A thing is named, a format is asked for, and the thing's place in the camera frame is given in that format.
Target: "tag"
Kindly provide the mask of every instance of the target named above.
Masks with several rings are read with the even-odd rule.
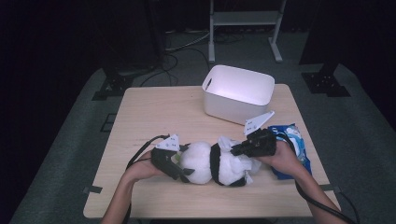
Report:
[[[268,120],[270,119],[273,115],[275,114],[274,110],[271,110],[268,113],[262,114],[256,118],[253,119],[248,119],[247,122],[245,123],[245,130],[244,130],[244,135],[248,135],[250,133],[254,133],[260,127]]]
[[[158,149],[165,149],[165,150],[172,150],[172,151],[179,151],[180,144],[178,143],[178,135],[174,134],[165,140],[161,141],[161,143],[155,146]]]

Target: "white metal stand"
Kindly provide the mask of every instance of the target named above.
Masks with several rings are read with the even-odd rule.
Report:
[[[280,23],[287,0],[282,0],[279,11],[247,11],[247,12],[215,12],[214,0],[210,0],[210,24],[209,24],[209,61],[215,61],[214,27],[221,25],[274,25],[274,35],[268,38],[271,49],[277,63],[281,63],[279,49],[276,45]]]

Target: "white fur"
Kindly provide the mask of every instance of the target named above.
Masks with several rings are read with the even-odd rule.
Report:
[[[194,184],[206,184],[212,178],[210,173],[210,148],[207,142],[195,142],[180,156],[180,167],[195,170],[186,177]]]
[[[229,139],[227,137],[219,138],[220,147],[220,167],[219,167],[219,182],[223,185],[230,185],[233,182],[245,178],[247,183],[252,183],[252,179],[248,171],[258,171],[261,163],[255,162],[254,159],[246,155],[234,156],[230,151],[234,145],[239,142]]]

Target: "tabletop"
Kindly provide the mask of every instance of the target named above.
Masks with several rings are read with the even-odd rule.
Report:
[[[320,185],[329,185],[308,130],[289,87],[276,84],[269,110],[275,114],[262,126],[295,123],[311,160],[312,175]],[[244,141],[244,126],[208,116],[204,91],[198,86],[130,88],[122,99],[107,141],[93,186],[84,208],[85,217],[102,217],[125,167],[149,139],[178,134],[181,145],[206,141],[217,143],[220,136]],[[311,217],[293,180],[277,180],[263,164],[253,183],[241,188],[222,187],[214,181],[205,185],[182,183],[168,176],[156,176],[134,185],[131,217],[135,218],[222,218],[222,217]],[[325,191],[339,206],[332,190]]]

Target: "white plastic bin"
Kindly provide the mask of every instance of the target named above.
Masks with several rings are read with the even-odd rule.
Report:
[[[226,65],[214,66],[206,76],[206,114],[245,125],[247,119],[267,112],[275,80],[273,77]]]

